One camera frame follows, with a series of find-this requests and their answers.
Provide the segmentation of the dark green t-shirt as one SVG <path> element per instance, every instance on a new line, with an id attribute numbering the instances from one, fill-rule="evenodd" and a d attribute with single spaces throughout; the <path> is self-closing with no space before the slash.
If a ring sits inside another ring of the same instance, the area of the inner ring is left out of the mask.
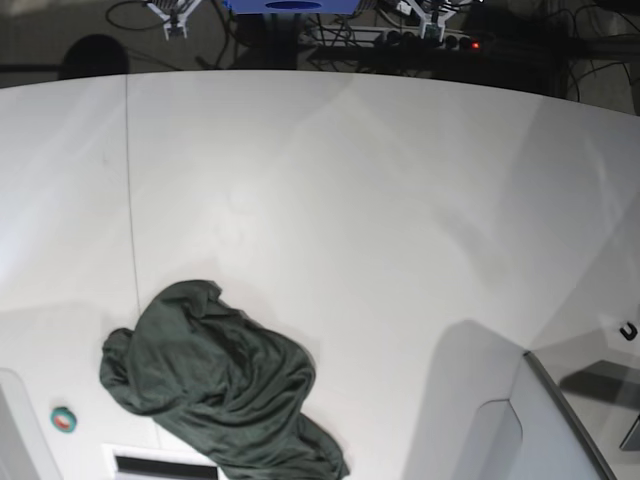
<path id="1" fill-rule="evenodd" d="M 302 412 L 316 378 L 313 359 L 221 294 L 206 280 L 162 290 L 133 329 L 104 341 L 104 389 L 229 479 L 346 478 L 340 445 Z"/>

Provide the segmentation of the white power strip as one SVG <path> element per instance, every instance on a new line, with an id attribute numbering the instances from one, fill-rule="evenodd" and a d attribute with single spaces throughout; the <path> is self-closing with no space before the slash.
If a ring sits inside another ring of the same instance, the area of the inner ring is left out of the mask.
<path id="1" fill-rule="evenodd" d="M 300 41 L 305 46 L 318 47 L 416 47 L 445 51 L 480 52 L 484 42 L 462 31 L 444 30 L 444 35 L 420 37 L 416 29 L 399 30 L 389 27 L 311 26 L 303 31 Z"/>

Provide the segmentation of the blue plastic bin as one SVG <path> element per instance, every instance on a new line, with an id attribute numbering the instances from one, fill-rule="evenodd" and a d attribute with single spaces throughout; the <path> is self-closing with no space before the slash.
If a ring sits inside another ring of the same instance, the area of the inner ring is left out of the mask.
<path id="1" fill-rule="evenodd" d="M 229 0 L 223 2 L 236 14 L 352 14 L 359 3 L 359 0 Z"/>

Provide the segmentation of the white tray with black slot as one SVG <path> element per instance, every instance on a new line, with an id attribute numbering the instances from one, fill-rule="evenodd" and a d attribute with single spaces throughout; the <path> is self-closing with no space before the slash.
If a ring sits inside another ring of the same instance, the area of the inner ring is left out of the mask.
<path id="1" fill-rule="evenodd" d="M 103 444 L 111 479 L 225 479 L 221 469 L 191 451 Z"/>

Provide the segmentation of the green red tape roll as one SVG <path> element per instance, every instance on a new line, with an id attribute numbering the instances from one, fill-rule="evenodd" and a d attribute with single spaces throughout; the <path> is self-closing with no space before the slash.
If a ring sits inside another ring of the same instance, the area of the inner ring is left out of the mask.
<path id="1" fill-rule="evenodd" d="M 72 433 L 77 427 L 74 413 L 67 407 L 55 407 L 50 414 L 51 424 L 60 432 Z"/>

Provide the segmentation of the black U-shaped clip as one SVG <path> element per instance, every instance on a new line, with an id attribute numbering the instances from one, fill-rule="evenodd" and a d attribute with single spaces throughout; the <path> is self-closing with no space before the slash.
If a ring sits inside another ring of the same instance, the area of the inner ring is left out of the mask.
<path id="1" fill-rule="evenodd" d="M 630 322 L 627 322 L 619 328 L 620 334 L 626 341 L 633 341 L 638 336 L 638 328 Z"/>

